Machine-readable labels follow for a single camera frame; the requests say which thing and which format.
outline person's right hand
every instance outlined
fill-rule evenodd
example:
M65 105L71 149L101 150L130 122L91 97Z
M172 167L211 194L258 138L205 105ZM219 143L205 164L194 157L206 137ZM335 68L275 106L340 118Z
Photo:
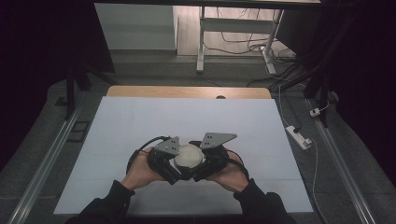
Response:
M228 155L231 159L242 163L235 153L228 151ZM248 180L242 170L230 162L222 171L208 177L206 180L215 181L232 192L241 192L248 185Z

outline hand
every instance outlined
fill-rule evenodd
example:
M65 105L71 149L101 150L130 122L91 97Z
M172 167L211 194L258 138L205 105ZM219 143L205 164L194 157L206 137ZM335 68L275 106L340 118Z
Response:
M128 190L145 187L155 180L164 180L157 172L149 168L147 157L150 150L151 147L144 149L145 152L139 152L132 162L128 174L121 181L121 184Z
M235 161L241 162L239 157L231 151L228 151L228 156ZM248 180L242 170L232 163L228 163L222 171L208 177L206 180L215 181L232 192L241 192L248 185Z

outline gray metal bracket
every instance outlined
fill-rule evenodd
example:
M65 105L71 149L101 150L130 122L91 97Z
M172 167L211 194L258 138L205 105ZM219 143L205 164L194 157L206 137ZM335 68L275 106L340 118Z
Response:
M206 133L201 142L201 149L219 147L237 137L236 133Z
M179 151L178 136L161 142L154 149L177 156Z

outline person's left hand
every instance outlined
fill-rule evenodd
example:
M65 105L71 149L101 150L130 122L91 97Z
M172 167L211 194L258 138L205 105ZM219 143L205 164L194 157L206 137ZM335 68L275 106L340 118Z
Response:
M151 147L148 147L144 149L145 152L139 152L132 162L128 174L121 181L121 184L128 190L145 187L155 180L164 180L157 172L149 168L147 157L150 150Z

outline metal rail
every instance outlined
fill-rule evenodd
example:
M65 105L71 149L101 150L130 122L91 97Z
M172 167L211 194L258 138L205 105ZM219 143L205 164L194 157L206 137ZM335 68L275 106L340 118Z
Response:
M314 109L309 100L306 100L307 106L310 109ZM361 223L363 224L375 224L375 218L368 206L366 200L364 199L363 194L361 193L361 189L353 178L352 174L349 172L349 169L344 161L343 156L340 153L338 146L335 144L334 139L332 138L332 134L329 129L324 128L323 124L319 119L315 119L315 123L318 127L319 133L329 151L330 156L332 157L333 164L338 171L341 179L344 182L344 186L346 187L346 191L348 192L351 201L355 205L355 209L361 218Z
M43 161L38 166L37 170L35 171L35 175L33 176L32 180L30 181L29 185L27 186L25 192L21 196L18 205L15 207L14 212L12 213L10 219L7 223L9 224L17 224L17 223L24 223L26 218L29 216L30 211L35 203L35 200L38 197L41 189L44 186L44 183L47 180L47 177L50 174L53 164L55 163L58 155L64 146L64 142L67 139L67 135L70 133L78 114L82 108L82 105L85 101L86 93L82 93L76 110L70 116L69 120L66 120L62 126L62 129L59 131L58 135L56 136L55 140L49 147L46 155L44 156Z

